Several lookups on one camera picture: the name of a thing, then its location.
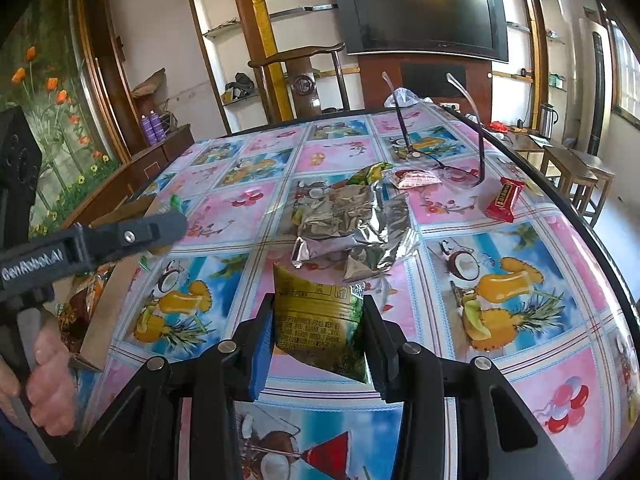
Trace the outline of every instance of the silver foil bag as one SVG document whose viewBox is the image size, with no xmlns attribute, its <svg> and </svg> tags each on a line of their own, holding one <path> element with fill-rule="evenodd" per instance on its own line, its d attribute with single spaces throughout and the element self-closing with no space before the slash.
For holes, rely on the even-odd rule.
<svg viewBox="0 0 640 480">
<path fill-rule="evenodd" d="M 381 245 L 388 241 L 382 182 L 350 185 L 323 196 L 305 211 L 298 227 L 291 262 L 303 262 L 354 247 Z"/>
<path fill-rule="evenodd" d="M 406 193 L 385 203 L 388 241 L 383 244 L 354 247 L 344 268 L 344 281 L 361 282 L 387 272 L 394 263 L 415 254 L 420 238 L 411 226 Z"/>
</svg>

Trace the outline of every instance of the window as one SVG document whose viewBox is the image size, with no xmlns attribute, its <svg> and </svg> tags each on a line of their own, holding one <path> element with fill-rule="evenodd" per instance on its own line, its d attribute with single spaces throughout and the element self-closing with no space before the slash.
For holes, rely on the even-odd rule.
<svg viewBox="0 0 640 480">
<path fill-rule="evenodd" d="M 615 105 L 640 120 L 640 63 L 618 24 L 611 20 L 618 62 L 618 98 Z"/>
</svg>

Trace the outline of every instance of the flower wall mural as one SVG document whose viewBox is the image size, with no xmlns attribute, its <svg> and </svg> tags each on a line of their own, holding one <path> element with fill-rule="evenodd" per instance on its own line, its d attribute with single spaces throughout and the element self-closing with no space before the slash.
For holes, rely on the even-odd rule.
<svg viewBox="0 0 640 480">
<path fill-rule="evenodd" d="M 120 165 L 85 93 L 76 0 L 32 0 L 0 49 L 0 111 L 21 106 L 42 150 L 30 234 L 59 227 Z"/>
</svg>

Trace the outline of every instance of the orange juice glass illustration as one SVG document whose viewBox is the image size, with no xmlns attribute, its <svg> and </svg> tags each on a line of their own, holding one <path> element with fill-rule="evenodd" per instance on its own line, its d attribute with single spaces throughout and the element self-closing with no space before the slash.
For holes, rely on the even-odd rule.
<svg viewBox="0 0 640 480">
<path fill-rule="evenodd" d="M 533 282 L 526 270 L 509 274 L 485 274 L 476 285 L 476 294 L 490 303 L 503 303 L 515 296 L 532 292 Z"/>
</svg>

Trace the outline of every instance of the flat screen tv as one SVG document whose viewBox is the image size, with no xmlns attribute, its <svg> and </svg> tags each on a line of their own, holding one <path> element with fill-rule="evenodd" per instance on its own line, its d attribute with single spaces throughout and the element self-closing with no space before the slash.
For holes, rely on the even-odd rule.
<svg viewBox="0 0 640 480">
<path fill-rule="evenodd" d="M 502 0 L 337 0 L 348 54 L 430 52 L 509 60 Z"/>
</svg>

